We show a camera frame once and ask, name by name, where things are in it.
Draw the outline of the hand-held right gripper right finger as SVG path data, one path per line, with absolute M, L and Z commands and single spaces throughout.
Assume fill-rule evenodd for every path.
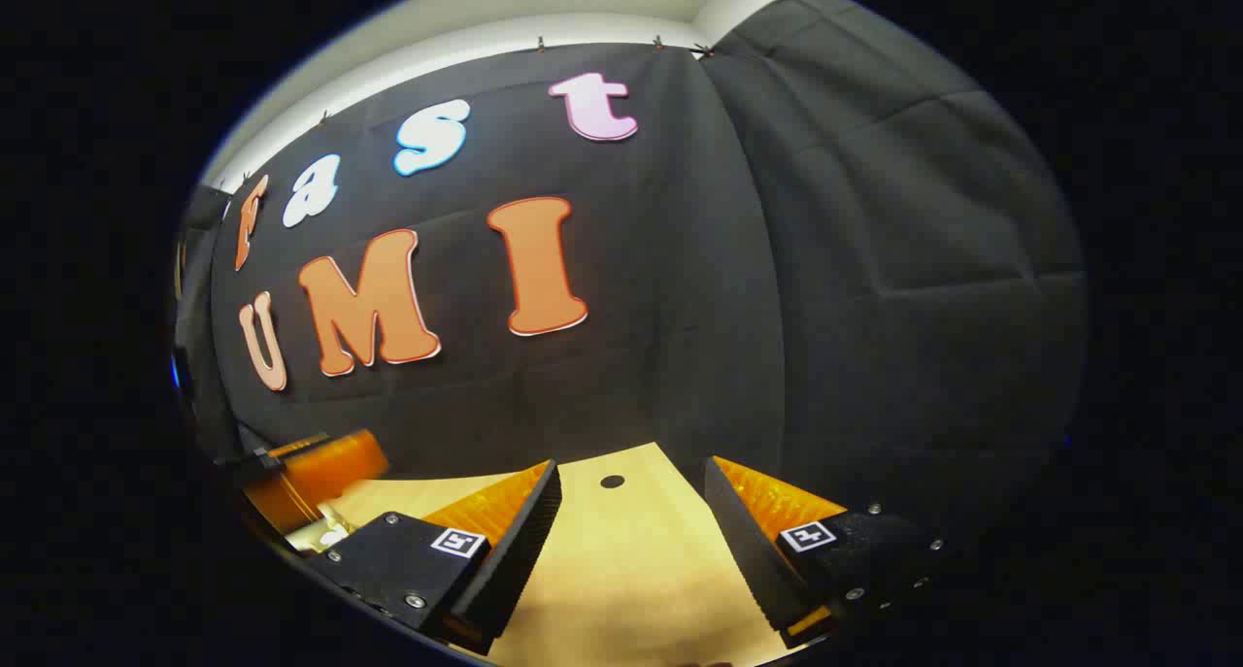
M 786 648 L 854 635 L 937 574 L 958 496 L 932 465 L 848 455 L 789 470 L 710 455 L 704 496 Z

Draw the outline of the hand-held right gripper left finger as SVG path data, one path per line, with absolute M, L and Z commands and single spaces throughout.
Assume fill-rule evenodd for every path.
M 488 655 L 506 630 L 562 503 L 546 460 L 425 517 L 387 510 L 308 565 L 401 626 Z

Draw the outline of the pale yellow suitcase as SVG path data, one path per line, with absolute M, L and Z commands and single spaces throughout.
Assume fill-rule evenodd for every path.
M 324 515 L 319 519 L 307 522 L 295 530 L 283 535 L 283 540 L 293 551 L 302 556 L 314 556 L 317 553 L 328 551 L 329 548 L 351 537 L 355 532 L 355 525 L 337 514 L 332 508 L 324 509 Z

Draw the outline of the black backdrop cloth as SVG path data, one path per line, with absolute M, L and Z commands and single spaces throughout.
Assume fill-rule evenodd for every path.
M 1012 116 L 851 0 L 709 56 L 497 53 L 392 84 L 186 221 L 174 355 L 214 460 L 369 429 L 435 479 L 658 443 L 946 543 L 1062 442 L 1089 337 Z

